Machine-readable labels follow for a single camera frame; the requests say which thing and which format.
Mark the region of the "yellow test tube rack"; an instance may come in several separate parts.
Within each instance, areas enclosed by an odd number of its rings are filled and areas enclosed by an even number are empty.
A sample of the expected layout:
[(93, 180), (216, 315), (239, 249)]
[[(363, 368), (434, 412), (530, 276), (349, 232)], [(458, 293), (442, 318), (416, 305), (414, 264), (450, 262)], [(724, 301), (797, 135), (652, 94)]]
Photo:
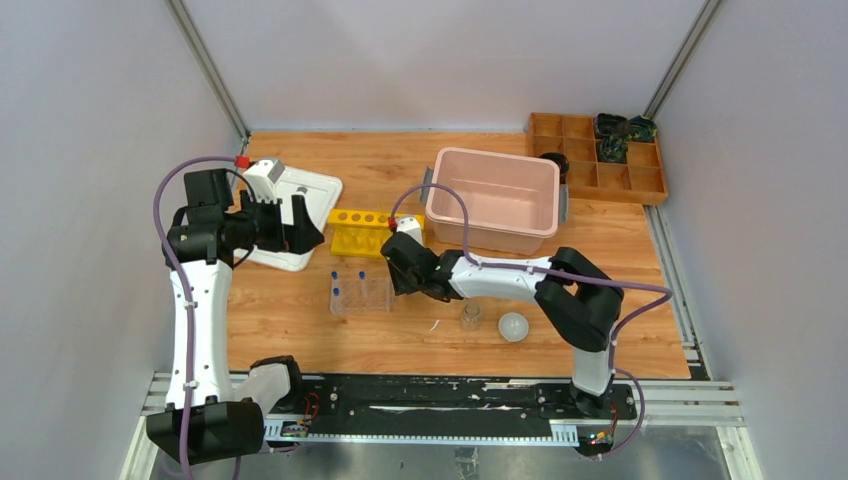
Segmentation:
[(334, 231), (330, 251), (337, 256), (382, 259), (381, 248), (392, 235), (388, 212), (336, 208), (327, 224)]

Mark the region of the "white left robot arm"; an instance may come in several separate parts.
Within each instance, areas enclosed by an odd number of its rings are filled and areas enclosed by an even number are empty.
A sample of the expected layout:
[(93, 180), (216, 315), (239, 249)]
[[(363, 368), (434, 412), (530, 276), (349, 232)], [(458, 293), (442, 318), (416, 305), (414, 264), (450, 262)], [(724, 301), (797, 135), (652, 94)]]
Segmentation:
[(254, 164), (233, 211), (226, 169), (188, 172), (187, 203), (170, 226), (154, 216), (175, 301), (175, 347), (164, 412), (147, 422), (148, 438), (185, 466), (258, 452), (273, 408), (298, 411), (306, 386), (290, 355), (254, 362), (233, 387), (227, 360), (227, 308), (238, 250), (307, 254), (324, 241), (303, 194), (281, 199), (280, 173)]

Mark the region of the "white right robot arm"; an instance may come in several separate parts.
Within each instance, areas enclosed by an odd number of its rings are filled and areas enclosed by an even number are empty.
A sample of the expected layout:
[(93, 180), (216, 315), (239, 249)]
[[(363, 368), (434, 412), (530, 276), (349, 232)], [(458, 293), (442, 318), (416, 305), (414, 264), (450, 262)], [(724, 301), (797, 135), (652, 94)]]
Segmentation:
[(396, 295), (421, 293), (449, 303), (478, 297), (537, 306), (573, 349), (570, 402), (577, 413), (596, 417), (611, 403), (611, 337), (623, 290), (585, 256), (561, 247), (549, 257), (498, 259), (447, 250), (440, 255), (407, 233), (383, 244)]

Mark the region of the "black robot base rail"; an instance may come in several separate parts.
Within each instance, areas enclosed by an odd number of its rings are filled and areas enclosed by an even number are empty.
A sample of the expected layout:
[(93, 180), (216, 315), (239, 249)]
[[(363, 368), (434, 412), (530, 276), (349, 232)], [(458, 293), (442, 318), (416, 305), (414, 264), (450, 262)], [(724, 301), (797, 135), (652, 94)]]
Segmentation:
[(308, 375), (301, 394), (265, 420), (273, 449), (310, 443), (570, 447), (600, 459), (617, 431), (640, 427), (638, 390), (613, 383), (600, 397), (567, 379)]

